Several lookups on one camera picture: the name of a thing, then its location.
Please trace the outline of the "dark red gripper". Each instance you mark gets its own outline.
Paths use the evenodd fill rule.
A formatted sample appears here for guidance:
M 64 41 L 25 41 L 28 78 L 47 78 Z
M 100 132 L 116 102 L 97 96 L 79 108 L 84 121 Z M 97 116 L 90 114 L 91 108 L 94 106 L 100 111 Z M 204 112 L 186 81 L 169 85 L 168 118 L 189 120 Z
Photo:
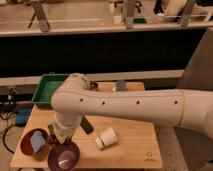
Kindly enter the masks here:
M 72 142 L 72 138 L 66 138 L 64 144 L 68 145 Z M 59 145 L 60 141 L 56 138 L 54 133 L 51 133 L 48 138 L 48 143 L 50 145 Z

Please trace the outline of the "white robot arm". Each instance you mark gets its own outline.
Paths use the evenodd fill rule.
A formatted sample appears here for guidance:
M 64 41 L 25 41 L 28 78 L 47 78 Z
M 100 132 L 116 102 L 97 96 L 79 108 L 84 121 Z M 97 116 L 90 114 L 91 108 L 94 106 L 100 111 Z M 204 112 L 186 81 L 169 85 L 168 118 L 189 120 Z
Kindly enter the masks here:
M 51 106 L 54 110 L 54 133 L 61 143 L 75 134 L 85 115 L 180 127 L 213 139 L 211 91 L 92 91 L 87 77 L 74 73 L 53 93 Z

